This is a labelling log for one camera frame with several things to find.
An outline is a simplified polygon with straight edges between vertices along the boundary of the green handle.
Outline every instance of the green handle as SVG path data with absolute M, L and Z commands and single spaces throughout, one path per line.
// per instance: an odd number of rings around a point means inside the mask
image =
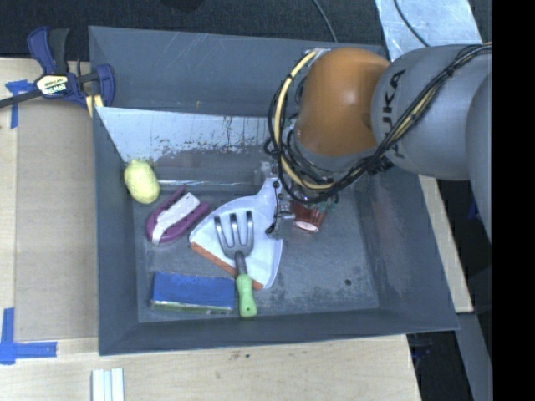
M 252 296 L 252 279 L 246 273 L 236 277 L 236 288 L 240 299 L 240 317 L 254 317 L 257 314 L 257 304 Z

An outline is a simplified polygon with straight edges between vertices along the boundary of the sponge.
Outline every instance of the sponge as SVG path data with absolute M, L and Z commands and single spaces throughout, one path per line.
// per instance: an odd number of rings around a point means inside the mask
M 153 308 L 179 312 L 231 312 L 235 304 L 234 279 L 155 272 Z

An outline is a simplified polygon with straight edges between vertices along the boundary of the gray fork head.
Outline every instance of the gray fork head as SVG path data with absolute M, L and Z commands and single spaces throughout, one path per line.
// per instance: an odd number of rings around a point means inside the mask
M 219 216 L 214 217 L 214 223 L 216 224 L 216 232 L 217 237 L 219 238 L 219 243 L 221 244 L 221 248 L 226 256 L 230 258 L 234 258 L 237 252 L 241 252 L 244 256 L 247 256 L 251 251 L 252 247 L 254 245 L 254 235 L 253 235 L 253 225 L 252 225 L 252 212 L 247 211 L 246 213 L 247 218 L 247 237 L 242 242 L 242 238 L 240 237 L 240 232 L 237 227 L 237 218 L 236 214 L 232 213 L 230 215 L 231 219 L 231 233 L 232 233 L 232 239 L 231 243 L 227 241 L 227 237 L 225 236 L 225 233 L 223 233 L 223 228 L 221 224 L 221 218 Z

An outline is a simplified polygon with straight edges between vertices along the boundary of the bin floor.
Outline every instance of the bin floor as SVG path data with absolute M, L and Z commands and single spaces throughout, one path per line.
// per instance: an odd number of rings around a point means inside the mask
M 188 191 L 215 209 L 238 196 L 254 195 L 254 188 L 253 185 L 232 188 L 204 185 L 200 190 L 190 186 Z M 158 202 L 150 206 L 133 205 L 140 322 L 238 316 L 237 309 L 231 314 L 205 315 L 150 308 L 151 284 L 156 271 L 230 276 L 189 248 L 189 232 L 166 245 L 153 246 L 148 241 L 145 222 L 172 191 L 163 190 Z M 255 291 L 254 296 L 261 316 L 363 310 L 379 306 L 351 189 L 340 194 L 339 203 L 329 211 L 319 233 L 292 228 L 291 237 L 283 245 L 275 282 L 268 289 Z

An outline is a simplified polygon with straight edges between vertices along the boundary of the yellow-green ball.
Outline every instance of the yellow-green ball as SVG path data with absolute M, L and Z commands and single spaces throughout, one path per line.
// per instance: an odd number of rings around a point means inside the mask
M 150 165 L 143 160 L 133 159 L 125 169 L 125 183 L 132 197 L 142 204 L 158 199 L 160 185 Z

